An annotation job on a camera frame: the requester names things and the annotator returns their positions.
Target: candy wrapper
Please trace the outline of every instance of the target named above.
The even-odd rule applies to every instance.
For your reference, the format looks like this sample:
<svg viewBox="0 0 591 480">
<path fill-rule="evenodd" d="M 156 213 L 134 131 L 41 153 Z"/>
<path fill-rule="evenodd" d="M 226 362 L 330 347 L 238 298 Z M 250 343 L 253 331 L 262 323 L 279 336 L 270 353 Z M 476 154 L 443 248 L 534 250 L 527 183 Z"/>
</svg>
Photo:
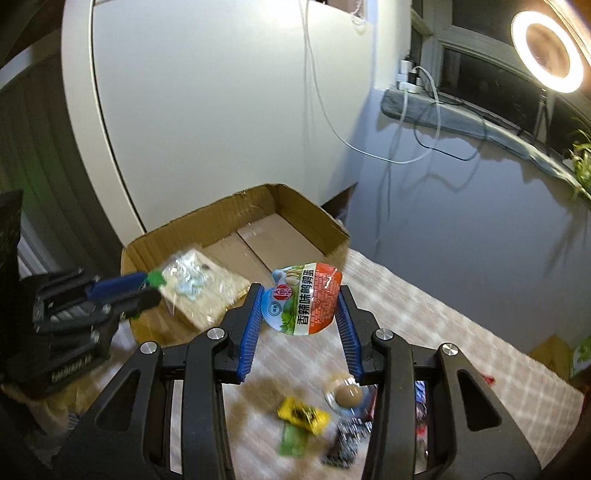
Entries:
<svg viewBox="0 0 591 480">
<path fill-rule="evenodd" d="M 324 431 L 330 423 L 330 414 L 318 408 L 310 407 L 293 397 L 286 397 L 277 414 L 281 420 L 306 429 L 314 435 Z"/>
<path fill-rule="evenodd" d="M 343 274 L 324 263 L 275 270 L 275 287 L 262 298 L 263 317 L 288 335 L 317 333 L 330 325 Z"/>
</svg>

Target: white cable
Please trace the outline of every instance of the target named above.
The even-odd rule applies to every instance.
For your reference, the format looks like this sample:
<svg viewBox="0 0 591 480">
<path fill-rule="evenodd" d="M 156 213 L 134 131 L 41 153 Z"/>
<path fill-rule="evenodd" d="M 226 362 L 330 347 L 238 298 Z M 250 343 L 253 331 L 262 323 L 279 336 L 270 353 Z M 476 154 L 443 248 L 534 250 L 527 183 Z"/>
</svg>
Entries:
<svg viewBox="0 0 591 480">
<path fill-rule="evenodd" d="M 394 153 L 398 149 L 398 145 L 400 144 L 400 139 L 402 138 L 402 123 L 404 122 L 404 117 L 406 117 L 406 111 L 408 108 L 408 90 L 404 91 L 404 101 L 402 102 L 402 112 L 400 113 L 400 118 L 398 118 L 398 125 L 396 127 L 396 131 L 394 135 L 392 135 L 392 142 L 390 143 L 390 149 L 388 150 L 388 158 L 392 160 Z"/>
<path fill-rule="evenodd" d="M 361 10 L 362 6 L 363 6 L 363 0 L 357 0 L 357 6 L 356 6 L 355 10 L 351 12 L 351 17 L 353 17 L 353 20 L 355 20 L 355 15 L 357 15 L 359 13 L 359 10 Z M 363 15 L 360 15 L 359 19 L 365 21 L 365 17 Z"/>
<path fill-rule="evenodd" d="M 437 88 L 435 86 L 435 81 L 433 80 L 433 77 L 431 77 L 431 74 L 427 70 L 425 70 L 423 67 L 417 67 L 417 68 L 421 69 L 423 72 L 425 72 L 425 74 L 427 75 L 427 77 L 429 79 L 429 82 L 431 83 L 431 88 L 433 90 L 433 95 L 435 97 L 435 107 L 437 110 L 437 131 L 435 133 L 435 139 L 434 139 L 433 145 L 431 147 L 429 147 L 429 149 L 427 149 L 426 152 L 422 153 L 422 155 L 419 155 L 417 158 L 413 158 L 412 160 L 395 161 L 390 158 L 383 158 L 383 157 L 379 157 L 378 155 L 373 155 L 371 153 L 364 152 L 363 150 L 360 150 L 360 149 L 354 147 L 353 145 L 351 145 L 350 143 L 348 143 L 343 137 L 341 137 L 337 133 L 332 122 L 330 121 L 328 113 L 326 112 L 326 108 L 324 107 L 324 102 L 322 101 L 322 95 L 320 94 L 320 86 L 318 85 L 318 77 L 316 75 L 316 61 L 314 59 L 314 51 L 312 50 L 312 42 L 310 39 L 310 31 L 309 31 L 309 27 L 308 27 L 308 9 L 309 9 L 310 0 L 304 0 L 304 1 L 306 2 L 305 13 L 304 13 L 304 9 L 302 9 L 302 6 L 301 6 L 301 0 L 297 0 L 298 6 L 300 7 L 300 16 L 301 16 L 302 27 L 303 27 L 303 31 L 304 31 L 304 43 L 305 43 L 305 47 L 308 49 L 308 52 L 310 53 L 312 77 L 314 80 L 314 87 L 316 88 L 316 96 L 318 97 L 318 103 L 320 104 L 320 109 L 322 110 L 322 114 L 324 116 L 324 119 L 326 120 L 326 123 L 328 124 L 328 126 L 332 130 L 332 133 L 334 133 L 335 136 L 339 140 L 341 140 L 341 142 L 343 142 L 345 145 L 347 145 L 349 148 L 355 150 L 356 152 L 359 152 L 363 155 L 367 155 L 368 157 L 376 158 L 377 160 L 384 160 L 384 161 L 387 161 L 390 163 L 394 163 L 396 165 L 406 165 L 409 163 L 413 163 L 413 162 L 416 162 L 416 161 L 426 157 L 427 155 L 429 155 L 429 153 L 431 153 L 433 151 L 433 148 L 435 148 L 435 145 L 437 145 L 437 142 L 439 141 L 439 132 L 441 130 L 441 110 L 440 110 L 440 105 L 439 105 L 439 96 L 437 95 Z M 400 125 L 402 125 L 401 121 L 399 121 L 398 128 L 400 128 Z"/>
</svg>

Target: black cable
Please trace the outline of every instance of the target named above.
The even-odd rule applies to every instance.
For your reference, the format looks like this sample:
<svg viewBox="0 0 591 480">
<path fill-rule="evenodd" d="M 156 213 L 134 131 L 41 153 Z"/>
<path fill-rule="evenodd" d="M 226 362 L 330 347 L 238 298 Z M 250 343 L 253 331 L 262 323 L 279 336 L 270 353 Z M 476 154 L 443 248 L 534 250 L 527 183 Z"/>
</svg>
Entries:
<svg viewBox="0 0 591 480">
<path fill-rule="evenodd" d="M 483 146 L 483 144 L 484 144 L 484 142 L 485 142 L 485 140 L 487 139 L 487 136 L 488 136 L 488 130 L 486 128 L 486 121 L 485 121 L 484 117 L 481 114 L 477 113 L 477 112 L 473 112 L 473 113 L 477 114 L 478 117 L 480 117 L 480 121 L 482 121 L 482 127 L 483 127 L 483 130 L 484 130 L 484 136 L 480 139 L 480 143 L 478 144 L 478 147 L 476 148 L 476 151 L 474 152 L 474 154 L 471 157 L 469 157 L 469 158 L 458 157 L 458 156 L 456 156 L 456 155 L 454 155 L 452 153 L 449 153 L 449 152 L 440 150 L 438 148 L 428 147 L 428 146 L 424 145 L 418 139 L 418 136 L 417 136 L 418 122 L 421 119 L 421 117 L 425 114 L 425 112 L 427 112 L 427 109 L 431 108 L 433 105 L 434 105 L 433 103 L 427 105 L 427 107 L 425 108 L 425 110 L 422 111 L 421 115 L 419 115 L 418 118 L 413 122 L 414 138 L 418 142 L 418 144 L 421 145 L 423 148 L 430 148 L 431 150 L 434 150 L 434 151 L 439 152 L 439 153 L 443 153 L 444 155 L 447 155 L 448 157 L 455 158 L 455 159 L 460 160 L 460 161 L 470 161 L 470 160 L 473 160 L 474 158 L 476 158 L 476 156 L 480 153 L 480 149 L 482 148 L 482 146 Z"/>
</svg>

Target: red object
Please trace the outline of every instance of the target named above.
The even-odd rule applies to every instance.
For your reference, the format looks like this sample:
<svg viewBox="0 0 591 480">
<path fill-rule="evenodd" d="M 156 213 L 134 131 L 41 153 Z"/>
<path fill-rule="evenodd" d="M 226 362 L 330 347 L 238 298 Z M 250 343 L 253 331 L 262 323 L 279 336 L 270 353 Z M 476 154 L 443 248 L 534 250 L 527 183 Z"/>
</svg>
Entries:
<svg viewBox="0 0 591 480">
<path fill-rule="evenodd" d="M 488 375 L 485 374 L 480 374 L 482 378 L 484 378 L 484 381 L 488 384 L 489 387 L 492 387 L 495 383 L 495 377 L 490 377 Z"/>
<path fill-rule="evenodd" d="M 273 293 L 273 297 L 277 300 L 287 300 L 291 297 L 293 291 L 289 285 L 281 284 L 275 287 L 275 292 Z"/>
</svg>

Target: plastic bag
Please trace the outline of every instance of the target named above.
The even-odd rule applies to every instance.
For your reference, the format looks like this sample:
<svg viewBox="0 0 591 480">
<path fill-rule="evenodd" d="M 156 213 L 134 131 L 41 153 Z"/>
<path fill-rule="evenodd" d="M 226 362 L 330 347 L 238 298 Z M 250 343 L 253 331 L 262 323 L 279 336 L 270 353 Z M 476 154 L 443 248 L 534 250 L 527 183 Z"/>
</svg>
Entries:
<svg viewBox="0 0 591 480">
<path fill-rule="evenodd" d="M 324 263 L 275 270 L 275 287 L 262 297 L 263 317 L 288 335 L 317 333 L 333 320 L 342 279 L 341 272 Z"/>
<path fill-rule="evenodd" d="M 180 310 L 202 332 L 219 325 L 227 309 L 251 283 L 221 267 L 196 248 L 177 254 L 161 270 L 159 290 L 171 315 Z"/>
</svg>

